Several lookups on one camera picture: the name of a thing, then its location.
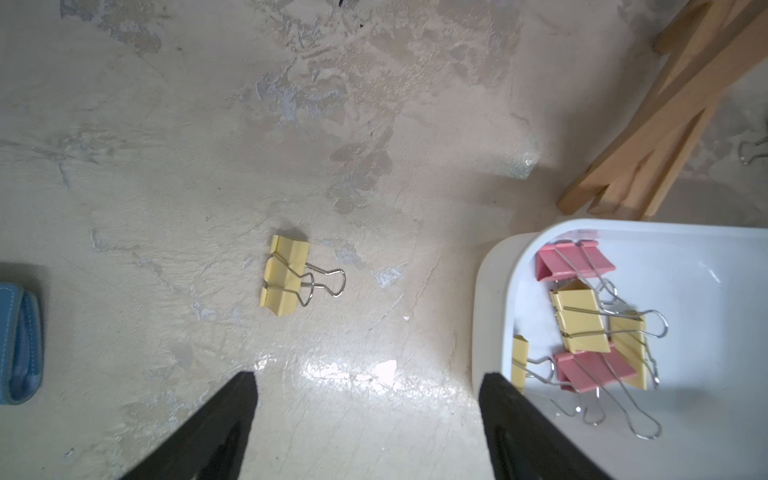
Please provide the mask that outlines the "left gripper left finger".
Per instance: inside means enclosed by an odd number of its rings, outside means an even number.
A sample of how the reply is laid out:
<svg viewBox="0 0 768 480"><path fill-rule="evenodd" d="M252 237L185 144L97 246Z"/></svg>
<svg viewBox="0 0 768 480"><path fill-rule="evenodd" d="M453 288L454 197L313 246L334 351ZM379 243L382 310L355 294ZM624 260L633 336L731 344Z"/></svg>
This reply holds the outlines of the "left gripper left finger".
<svg viewBox="0 0 768 480"><path fill-rule="evenodd" d="M125 479L237 479L258 390L255 374L241 371L176 432L123 475Z"/></svg>

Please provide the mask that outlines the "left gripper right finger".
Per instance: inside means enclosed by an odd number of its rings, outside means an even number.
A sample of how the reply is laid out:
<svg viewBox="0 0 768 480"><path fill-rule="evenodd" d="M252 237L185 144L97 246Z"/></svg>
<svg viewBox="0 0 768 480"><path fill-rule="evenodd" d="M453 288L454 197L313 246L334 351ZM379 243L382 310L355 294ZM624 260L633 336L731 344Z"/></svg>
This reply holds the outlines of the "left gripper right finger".
<svg viewBox="0 0 768 480"><path fill-rule="evenodd" d="M497 479L607 479L500 373L483 377L479 406Z"/></svg>

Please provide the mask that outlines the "yellow binder clip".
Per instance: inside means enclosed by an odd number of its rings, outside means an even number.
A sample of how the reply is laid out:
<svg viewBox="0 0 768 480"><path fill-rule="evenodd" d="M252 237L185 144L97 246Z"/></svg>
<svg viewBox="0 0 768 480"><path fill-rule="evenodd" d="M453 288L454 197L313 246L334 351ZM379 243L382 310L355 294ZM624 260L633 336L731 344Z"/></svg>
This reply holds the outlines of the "yellow binder clip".
<svg viewBox="0 0 768 480"><path fill-rule="evenodd" d="M325 270L308 262L310 244L275 234L265 264L259 305L277 317L307 307L317 290L340 297L347 284L343 269Z"/></svg>
<svg viewBox="0 0 768 480"><path fill-rule="evenodd" d="M611 352L611 341L664 338L669 321L658 310L637 310L611 283L595 287L581 280L549 292L565 349L570 353Z"/></svg>

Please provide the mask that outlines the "pink binder clip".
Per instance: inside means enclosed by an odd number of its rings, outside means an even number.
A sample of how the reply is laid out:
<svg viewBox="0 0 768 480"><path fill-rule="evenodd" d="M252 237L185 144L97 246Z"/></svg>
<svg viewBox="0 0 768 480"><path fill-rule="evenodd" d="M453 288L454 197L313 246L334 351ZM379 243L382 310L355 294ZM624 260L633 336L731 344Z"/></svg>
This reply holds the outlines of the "pink binder clip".
<svg viewBox="0 0 768 480"><path fill-rule="evenodd" d="M554 285L550 290L552 301L587 292L596 300L616 301L617 287L606 277L615 270L594 240L546 244L535 256L536 280Z"/></svg>

